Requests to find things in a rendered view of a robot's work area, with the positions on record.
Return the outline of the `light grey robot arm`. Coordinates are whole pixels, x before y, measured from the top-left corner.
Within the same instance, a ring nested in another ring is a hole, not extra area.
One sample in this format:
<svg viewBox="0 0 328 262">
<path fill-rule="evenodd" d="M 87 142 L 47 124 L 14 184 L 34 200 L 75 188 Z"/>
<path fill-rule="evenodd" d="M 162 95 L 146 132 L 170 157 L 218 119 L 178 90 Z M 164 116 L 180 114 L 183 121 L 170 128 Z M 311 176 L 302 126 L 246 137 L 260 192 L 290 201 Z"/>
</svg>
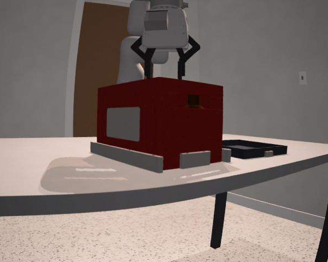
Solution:
<svg viewBox="0 0 328 262">
<path fill-rule="evenodd" d="M 117 84 L 144 79 L 144 70 L 140 63 L 145 61 L 131 49 L 131 45 L 142 36 L 143 26 L 145 31 L 168 30 L 168 10 L 148 11 L 161 4 L 176 5 L 182 9 L 189 7 L 183 0 L 133 0 L 130 3 L 127 31 L 138 37 L 127 37 L 121 42 Z M 154 52 L 151 62 L 164 64 L 169 59 L 169 53 Z"/>
</svg>

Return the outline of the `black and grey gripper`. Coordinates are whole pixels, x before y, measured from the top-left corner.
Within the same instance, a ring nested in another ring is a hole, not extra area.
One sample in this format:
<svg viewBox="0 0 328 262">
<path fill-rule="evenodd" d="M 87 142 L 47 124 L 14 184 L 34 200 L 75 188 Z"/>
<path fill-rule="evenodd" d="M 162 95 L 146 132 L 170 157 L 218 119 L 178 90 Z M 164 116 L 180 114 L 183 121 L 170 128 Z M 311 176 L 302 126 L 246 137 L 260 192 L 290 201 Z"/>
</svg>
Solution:
<svg viewBox="0 0 328 262">
<path fill-rule="evenodd" d="M 145 61 L 144 76 L 147 76 L 147 79 L 153 78 L 151 59 L 154 52 L 178 52 L 178 79 L 182 80 L 182 76 L 185 76 L 185 62 L 200 49 L 200 45 L 189 36 L 188 21 L 182 8 L 161 4 L 151 7 L 148 11 L 157 10 L 168 10 L 168 30 L 145 31 L 143 26 L 142 36 L 131 45 L 131 49 Z M 184 53 L 189 44 L 192 48 Z M 139 49 L 141 45 L 146 49 L 145 53 Z"/>
</svg>

